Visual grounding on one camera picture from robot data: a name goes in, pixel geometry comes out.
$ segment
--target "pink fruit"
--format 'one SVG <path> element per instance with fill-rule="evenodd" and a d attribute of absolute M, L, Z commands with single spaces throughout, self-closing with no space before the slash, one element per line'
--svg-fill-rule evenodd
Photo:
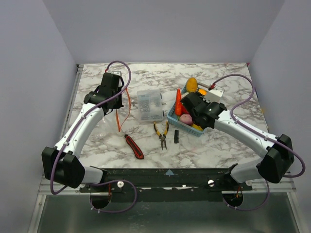
<path fill-rule="evenodd" d="M 190 126 L 193 124 L 192 118 L 191 118 L 191 116 L 189 114 L 181 115 L 180 118 L 179 118 L 179 121 L 183 122 L 186 125 L 190 125 Z"/>

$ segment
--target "yellow pliers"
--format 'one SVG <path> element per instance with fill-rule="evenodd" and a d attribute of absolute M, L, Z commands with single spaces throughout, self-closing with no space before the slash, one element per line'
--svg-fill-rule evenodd
<path fill-rule="evenodd" d="M 160 140 L 161 140 L 161 147 L 162 147 L 162 150 L 163 150 L 163 145 L 165 146 L 165 149 L 166 148 L 166 141 L 165 141 L 165 138 L 166 138 L 166 135 L 167 135 L 167 132 L 169 131 L 169 122 L 166 121 L 166 129 L 163 133 L 163 135 L 159 132 L 159 130 L 157 129 L 156 127 L 156 122 L 154 122 L 154 128 L 155 128 L 155 132 L 156 134 L 159 136 Z"/>

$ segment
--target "plastic basket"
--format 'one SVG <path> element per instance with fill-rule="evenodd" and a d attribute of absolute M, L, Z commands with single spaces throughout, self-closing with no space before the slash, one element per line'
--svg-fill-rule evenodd
<path fill-rule="evenodd" d="M 181 90 L 181 94 L 184 94 L 186 92 L 187 92 L 186 86 L 184 86 L 184 88 Z M 203 131 L 197 130 L 197 129 L 195 129 L 189 125 L 186 125 L 186 124 L 180 122 L 179 120 L 177 120 L 177 116 L 175 114 L 175 103 L 174 103 L 173 107 L 171 108 L 171 110 L 169 111 L 169 113 L 167 114 L 167 119 L 168 119 L 168 122 L 170 124 L 172 124 L 178 128 L 181 128 L 182 130 L 187 131 L 190 134 L 193 134 L 197 137 L 200 137 L 206 131 L 206 129 Z"/>

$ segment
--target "wall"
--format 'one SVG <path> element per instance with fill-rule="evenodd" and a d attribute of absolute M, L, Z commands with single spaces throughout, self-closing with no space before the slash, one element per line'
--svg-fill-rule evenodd
<path fill-rule="evenodd" d="M 311 229 L 311 1 L 285 1 L 250 65 L 271 132 L 285 133 L 305 160 L 296 178 L 298 198 Z M 296 160 L 292 172 L 301 170 Z"/>
<path fill-rule="evenodd" d="M 41 0 L 1 1 L 0 31 L 0 228 L 27 232 L 76 65 Z"/>
<path fill-rule="evenodd" d="M 43 0 L 78 63 L 250 62 L 284 0 Z"/>

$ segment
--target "gray floor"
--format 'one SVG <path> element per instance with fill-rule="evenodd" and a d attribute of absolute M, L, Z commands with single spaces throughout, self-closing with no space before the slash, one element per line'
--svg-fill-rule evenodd
<path fill-rule="evenodd" d="M 243 207 L 259 204 L 265 194 L 245 194 Z M 271 194 L 263 208 L 239 212 L 222 202 L 137 203 L 122 214 L 90 210 L 88 196 L 48 196 L 40 233 L 297 233 L 286 193 Z M 127 203 L 112 203 L 121 209 Z"/>

